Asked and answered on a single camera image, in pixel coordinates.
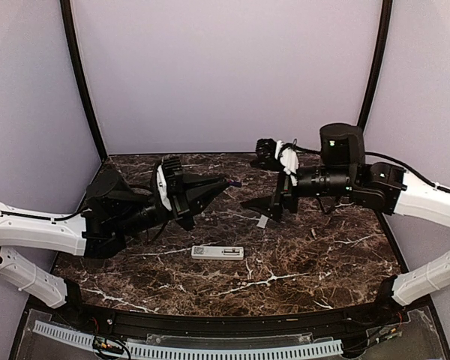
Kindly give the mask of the white battery cover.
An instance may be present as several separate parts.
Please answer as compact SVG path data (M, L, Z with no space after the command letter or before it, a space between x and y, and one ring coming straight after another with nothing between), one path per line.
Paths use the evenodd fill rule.
M259 227L260 229L265 229L268 220L269 220L268 217L266 217L265 215L261 215L256 226Z

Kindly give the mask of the white remote control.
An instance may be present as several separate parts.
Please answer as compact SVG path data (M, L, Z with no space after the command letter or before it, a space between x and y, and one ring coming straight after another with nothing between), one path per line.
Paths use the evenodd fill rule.
M193 246L191 257L194 260L241 261L245 257L243 247Z

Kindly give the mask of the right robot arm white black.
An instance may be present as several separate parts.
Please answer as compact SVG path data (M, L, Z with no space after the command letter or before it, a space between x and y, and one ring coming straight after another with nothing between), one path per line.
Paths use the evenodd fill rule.
M319 129L321 165L299 166L296 142L259 139L252 167L277 172L271 196L241 202L245 209L280 221L283 210L298 211L299 198L347 197L358 206L386 215L421 218L450 228L450 188L427 180L391 157L366 152L359 126L332 123ZM390 160L366 164L366 155ZM394 275L381 284L367 318L376 326L423 296L450 285L450 250L420 268Z

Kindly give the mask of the purple blue battery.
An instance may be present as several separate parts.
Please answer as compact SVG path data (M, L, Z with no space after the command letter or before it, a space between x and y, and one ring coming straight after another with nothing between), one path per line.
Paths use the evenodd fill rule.
M229 186L233 186L233 187L236 187L236 188L240 188L242 186L242 183L239 182L239 181L229 180L228 184L229 184Z

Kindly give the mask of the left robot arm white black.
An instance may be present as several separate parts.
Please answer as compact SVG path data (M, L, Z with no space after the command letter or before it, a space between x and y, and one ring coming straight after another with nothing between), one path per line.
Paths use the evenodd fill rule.
M170 221L192 230L195 216L229 186L223 175L180 170L167 175L159 166L142 193L119 172L107 170L87 187L85 207L73 214L34 212L0 202L0 277L48 307L61 309L73 326L86 326L91 311L82 304L79 285L44 271L20 255L18 247L109 259L126 248L128 237Z

